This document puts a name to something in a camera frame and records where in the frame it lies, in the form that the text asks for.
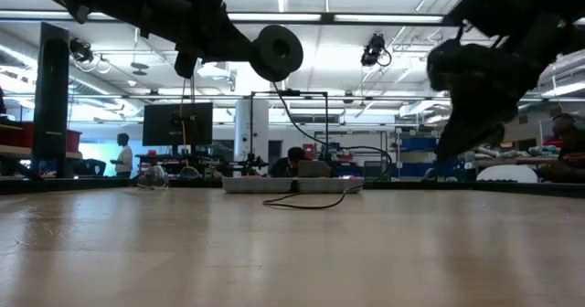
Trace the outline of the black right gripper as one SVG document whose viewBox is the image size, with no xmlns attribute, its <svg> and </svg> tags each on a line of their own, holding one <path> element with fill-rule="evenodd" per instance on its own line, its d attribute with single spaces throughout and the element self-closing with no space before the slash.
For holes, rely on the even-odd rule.
<svg viewBox="0 0 585 307">
<path fill-rule="evenodd" d="M 504 122 L 516 115 L 519 100 L 536 87 L 559 54 L 571 50 L 569 27 L 528 27 L 497 34 L 488 46 L 464 44 L 467 31 L 460 27 L 450 41 L 452 115 L 435 148 L 438 161 L 502 142 Z"/>
</svg>

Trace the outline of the black gantry frame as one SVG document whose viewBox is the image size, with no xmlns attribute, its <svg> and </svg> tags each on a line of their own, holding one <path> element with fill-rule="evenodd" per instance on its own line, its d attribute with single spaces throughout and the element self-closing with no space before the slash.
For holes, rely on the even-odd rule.
<svg viewBox="0 0 585 307">
<path fill-rule="evenodd" d="M 289 118 L 290 125 L 292 125 L 304 137 L 314 141 L 315 143 L 320 143 L 321 145 L 323 145 L 325 147 L 325 154 L 329 154 L 330 143 L 329 143 L 329 105 L 328 105 L 329 96 L 328 96 L 328 93 L 326 91 L 300 91 L 300 90 L 292 90 L 292 89 L 279 90 L 275 83 L 272 83 L 272 86 L 274 87 L 274 90 L 266 91 L 266 94 L 276 95 L 278 97 L 278 99 L 282 102 L 284 112 L 286 113 L 286 115 Z M 245 155 L 246 155 L 245 160 L 249 164 L 254 164 L 255 161 L 258 159 L 258 155 L 256 155 L 254 152 L 254 134 L 255 134 L 255 132 L 254 132 L 254 98 L 258 94 L 259 93 L 257 91 L 252 91 L 250 93 L 250 95 L 246 97 L 246 99 L 248 100 L 248 104 L 249 104 L 249 110 L 248 110 L 248 115 L 249 115 L 248 133 L 249 133 L 249 135 L 247 137 L 247 142 L 249 143 L 249 149 L 245 153 Z M 315 138 L 314 136 L 310 135 L 308 132 L 305 132 L 300 127 L 300 125 L 293 119 L 293 117 L 290 113 L 290 109 L 286 106 L 286 102 L 284 101 L 285 97 L 290 97 L 290 98 L 302 97 L 304 100 L 310 100 L 314 96 L 319 96 L 319 97 L 322 97 L 324 99 L 324 111 L 325 111 L 325 115 L 324 115 L 325 116 L 325 123 L 324 123 L 324 125 L 325 125 L 325 128 L 324 128 L 325 140 L 324 141 Z"/>
</svg>

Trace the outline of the LED light bar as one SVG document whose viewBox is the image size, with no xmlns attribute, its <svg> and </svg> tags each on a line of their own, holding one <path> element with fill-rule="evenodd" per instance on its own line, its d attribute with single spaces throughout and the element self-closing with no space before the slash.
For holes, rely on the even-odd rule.
<svg viewBox="0 0 585 307">
<path fill-rule="evenodd" d="M 285 26 L 437 26 L 448 27 L 452 23 L 443 15 L 425 14 L 358 14 L 358 13 L 275 13 L 229 12 L 234 25 L 285 25 Z M 182 26 L 205 25 L 215 15 L 196 16 L 138 16 L 126 22 L 135 26 L 154 26 L 156 23 L 175 23 Z M 0 10 L 0 23 L 11 22 L 73 22 L 67 11 Z"/>
</svg>

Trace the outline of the black computer monitor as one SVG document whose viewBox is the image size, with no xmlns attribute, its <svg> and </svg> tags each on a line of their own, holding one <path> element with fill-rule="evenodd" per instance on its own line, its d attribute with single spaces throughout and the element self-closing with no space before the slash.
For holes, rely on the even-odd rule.
<svg viewBox="0 0 585 307">
<path fill-rule="evenodd" d="M 157 104 L 144 107 L 143 145 L 210 145 L 213 104 Z"/>
</svg>

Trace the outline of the grey plastic tool case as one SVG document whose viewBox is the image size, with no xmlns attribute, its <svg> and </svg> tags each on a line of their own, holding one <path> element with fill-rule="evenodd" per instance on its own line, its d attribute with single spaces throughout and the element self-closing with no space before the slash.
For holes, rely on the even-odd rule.
<svg viewBox="0 0 585 307">
<path fill-rule="evenodd" d="M 340 194 L 359 192 L 364 179 L 348 178 L 269 178 L 258 176 L 224 177 L 222 187 L 229 194 Z"/>
</svg>

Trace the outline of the black cord spool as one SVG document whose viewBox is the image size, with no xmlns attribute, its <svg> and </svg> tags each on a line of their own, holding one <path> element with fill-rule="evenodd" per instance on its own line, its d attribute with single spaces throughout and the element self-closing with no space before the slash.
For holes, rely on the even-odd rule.
<svg viewBox="0 0 585 307">
<path fill-rule="evenodd" d="M 303 46 L 288 28 L 266 26 L 252 42 L 250 64 L 267 81 L 283 81 L 303 64 Z"/>
</svg>

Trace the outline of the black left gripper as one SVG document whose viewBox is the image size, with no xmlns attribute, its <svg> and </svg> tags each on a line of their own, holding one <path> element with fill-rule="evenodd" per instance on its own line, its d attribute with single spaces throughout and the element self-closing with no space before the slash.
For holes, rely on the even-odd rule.
<svg viewBox="0 0 585 307">
<path fill-rule="evenodd" d="M 175 43 L 175 72 L 193 77 L 197 60 L 247 62 L 252 42 L 220 12 L 223 0 L 141 0 L 141 37 L 154 34 Z"/>
</svg>

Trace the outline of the clear safety glasses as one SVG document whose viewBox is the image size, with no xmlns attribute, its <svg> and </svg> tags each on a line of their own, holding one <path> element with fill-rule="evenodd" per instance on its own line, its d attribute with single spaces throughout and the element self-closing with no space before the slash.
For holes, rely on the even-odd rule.
<svg viewBox="0 0 585 307">
<path fill-rule="evenodd" d="M 161 165 L 152 165 L 137 179 L 136 184 L 146 189 L 162 189 L 168 187 L 168 174 Z"/>
</svg>

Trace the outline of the grey laptop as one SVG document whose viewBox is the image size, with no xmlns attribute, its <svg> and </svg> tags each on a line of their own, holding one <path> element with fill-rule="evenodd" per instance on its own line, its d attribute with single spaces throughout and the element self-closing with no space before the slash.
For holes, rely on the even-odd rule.
<svg viewBox="0 0 585 307">
<path fill-rule="evenodd" d="M 324 161 L 302 160 L 298 163 L 298 177 L 329 178 L 331 173 L 330 166 Z"/>
</svg>

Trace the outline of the red storage bins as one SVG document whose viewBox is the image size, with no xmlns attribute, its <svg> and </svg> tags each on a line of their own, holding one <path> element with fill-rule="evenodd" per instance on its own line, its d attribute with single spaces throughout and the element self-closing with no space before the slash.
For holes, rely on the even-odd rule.
<svg viewBox="0 0 585 307">
<path fill-rule="evenodd" d="M 32 153 L 34 124 L 32 122 L 0 123 L 0 154 L 28 157 Z M 68 130 L 68 158 L 80 159 L 81 132 Z"/>
</svg>

